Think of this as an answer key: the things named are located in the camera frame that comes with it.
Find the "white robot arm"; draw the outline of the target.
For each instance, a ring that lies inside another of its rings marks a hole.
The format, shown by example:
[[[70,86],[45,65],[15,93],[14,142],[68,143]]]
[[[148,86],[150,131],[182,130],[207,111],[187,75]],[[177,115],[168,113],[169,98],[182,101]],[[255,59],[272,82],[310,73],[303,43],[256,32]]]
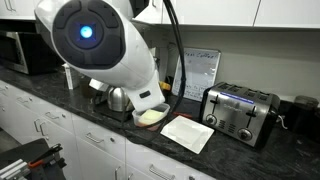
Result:
[[[70,67],[121,88],[137,111],[165,101],[130,0],[40,0],[34,14],[44,41]]]

